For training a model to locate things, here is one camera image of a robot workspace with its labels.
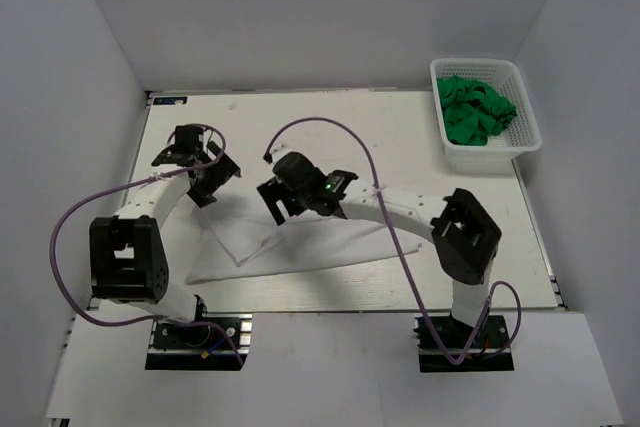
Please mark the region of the white t shirt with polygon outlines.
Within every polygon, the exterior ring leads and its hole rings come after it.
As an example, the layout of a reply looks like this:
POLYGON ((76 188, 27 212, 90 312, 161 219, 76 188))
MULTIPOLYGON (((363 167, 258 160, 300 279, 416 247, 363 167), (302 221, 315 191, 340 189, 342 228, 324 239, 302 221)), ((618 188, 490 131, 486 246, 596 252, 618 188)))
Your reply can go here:
POLYGON ((205 246, 186 275, 189 285, 312 272, 397 256, 388 229, 371 221, 307 211, 275 224, 257 197, 219 196, 200 211, 205 246))

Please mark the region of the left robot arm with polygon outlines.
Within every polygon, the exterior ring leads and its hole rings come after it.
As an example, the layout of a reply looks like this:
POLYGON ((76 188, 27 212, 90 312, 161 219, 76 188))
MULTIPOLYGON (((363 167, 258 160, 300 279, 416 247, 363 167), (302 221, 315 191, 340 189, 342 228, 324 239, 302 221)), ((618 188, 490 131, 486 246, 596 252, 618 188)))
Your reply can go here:
POLYGON ((162 150, 151 164, 151 181, 113 216, 90 225, 92 294, 177 321, 177 334, 188 345, 205 343, 212 324, 203 315, 204 301, 170 279, 161 230, 181 199, 206 207, 220 187, 240 176, 240 167, 213 141, 193 154, 162 150))

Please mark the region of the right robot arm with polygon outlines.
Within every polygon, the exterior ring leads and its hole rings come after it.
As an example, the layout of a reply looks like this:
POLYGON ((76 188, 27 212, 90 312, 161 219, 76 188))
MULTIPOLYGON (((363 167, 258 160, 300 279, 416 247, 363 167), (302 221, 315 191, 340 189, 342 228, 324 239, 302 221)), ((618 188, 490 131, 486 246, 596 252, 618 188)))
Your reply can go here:
POLYGON ((289 151, 257 187, 275 222, 313 211, 323 217, 365 220, 393 227, 430 242, 442 270, 452 279, 451 331, 461 344, 484 338, 481 314, 489 296, 489 277, 502 237, 501 229, 468 190, 444 198, 390 188, 376 188, 353 172, 328 174, 303 154, 289 151))

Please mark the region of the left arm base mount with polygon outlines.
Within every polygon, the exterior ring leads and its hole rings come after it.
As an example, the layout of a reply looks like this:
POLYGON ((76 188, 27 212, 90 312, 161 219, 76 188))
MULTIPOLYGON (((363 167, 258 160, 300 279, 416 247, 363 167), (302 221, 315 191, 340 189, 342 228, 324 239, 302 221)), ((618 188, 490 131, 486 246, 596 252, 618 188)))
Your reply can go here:
MULTIPOLYGON (((219 325, 245 361, 251 343, 251 314, 205 314, 203 319, 219 325)), ((148 371, 240 371, 242 366, 224 335, 211 326, 180 327, 152 324, 145 369, 148 371)))

